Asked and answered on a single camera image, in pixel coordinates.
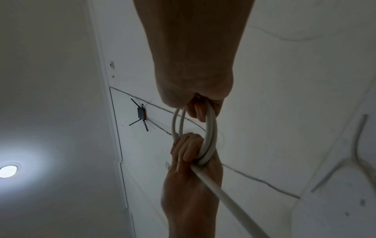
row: white cable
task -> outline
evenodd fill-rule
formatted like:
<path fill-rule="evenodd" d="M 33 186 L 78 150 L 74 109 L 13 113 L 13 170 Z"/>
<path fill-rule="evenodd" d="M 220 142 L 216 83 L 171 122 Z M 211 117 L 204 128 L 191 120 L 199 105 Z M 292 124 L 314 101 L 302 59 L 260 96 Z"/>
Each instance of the white cable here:
<path fill-rule="evenodd" d="M 215 112 L 210 103 L 205 100 L 206 106 L 206 133 L 201 150 L 197 156 L 198 165 L 191 164 L 191 170 L 197 175 L 197 177 L 222 201 L 222 203 L 231 211 L 236 219 L 244 226 L 248 233 L 253 238 L 269 238 L 269 236 L 256 224 L 255 221 L 248 216 L 248 214 L 232 200 L 222 189 L 219 187 L 205 172 L 202 170 L 202 166 L 205 165 L 215 152 L 215 146 L 217 143 L 217 120 L 215 118 Z M 176 118 L 180 109 L 176 109 L 172 118 L 172 138 L 176 140 Z M 181 119 L 179 136 L 183 135 L 183 124 L 185 119 L 186 108 L 183 109 Z"/>

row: recessed light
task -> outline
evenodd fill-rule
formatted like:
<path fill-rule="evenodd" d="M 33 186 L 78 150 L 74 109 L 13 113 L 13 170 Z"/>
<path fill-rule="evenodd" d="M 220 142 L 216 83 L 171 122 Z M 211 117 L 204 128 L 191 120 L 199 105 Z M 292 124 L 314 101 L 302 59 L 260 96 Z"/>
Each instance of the recessed light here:
<path fill-rule="evenodd" d="M 20 169 L 20 165 L 16 163 L 6 164 L 0 168 L 0 178 L 9 178 L 16 174 Z"/>

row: ceiling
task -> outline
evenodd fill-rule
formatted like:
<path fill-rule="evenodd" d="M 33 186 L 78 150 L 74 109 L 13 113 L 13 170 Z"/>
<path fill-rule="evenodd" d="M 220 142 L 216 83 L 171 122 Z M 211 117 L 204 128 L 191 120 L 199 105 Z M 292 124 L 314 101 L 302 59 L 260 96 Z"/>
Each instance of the ceiling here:
<path fill-rule="evenodd" d="M 130 222 L 83 1 L 0 2 L 0 237 L 124 237 Z"/>

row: wall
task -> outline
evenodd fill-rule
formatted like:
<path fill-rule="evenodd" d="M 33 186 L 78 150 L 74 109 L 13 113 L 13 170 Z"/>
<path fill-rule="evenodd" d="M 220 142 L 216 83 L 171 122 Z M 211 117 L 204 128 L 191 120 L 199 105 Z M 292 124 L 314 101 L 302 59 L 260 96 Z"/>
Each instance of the wall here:
<path fill-rule="evenodd" d="M 134 106 L 118 90 L 172 109 L 157 93 L 150 50 L 132 1 L 93 2 L 99 50 L 115 88 L 123 166 L 143 191 L 140 203 L 148 203 L 163 221 L 159 191 L 172 140 L 158 129 L 147 133 L 142 124 L 128 128 L 136 120 L 131 120 Z M 371 0 L 356 5 L 350 0 L 256 1 L 235 59 L 234 87 L 218 117 L 223 163 L 290 193 L 303 193 L 375 80 L 375 6 Z M 147 111 L 169 129 L 168 112 L 152 105 Z M 226 169 L 223 187 L 272 237 L 291 236 L 297 200 Z M 247 237 L 226 212 L 220 208 L 219 237 Z"/>
<path fill-rule="evenodd" d="M 83 1 L 1 1 L 0 237 L 131 237 Z"/>

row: ceiling light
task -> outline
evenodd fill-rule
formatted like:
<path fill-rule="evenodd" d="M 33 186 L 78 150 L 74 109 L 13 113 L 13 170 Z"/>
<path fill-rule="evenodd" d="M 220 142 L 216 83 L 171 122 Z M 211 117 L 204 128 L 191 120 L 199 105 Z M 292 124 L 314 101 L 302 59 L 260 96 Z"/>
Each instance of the ceiling light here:
<path fill-rule="evenodd" d="M 16 174 L 20 168 L 18 164 L 7 164 L 0 169 L 0 178 L 9 178 Z"/>

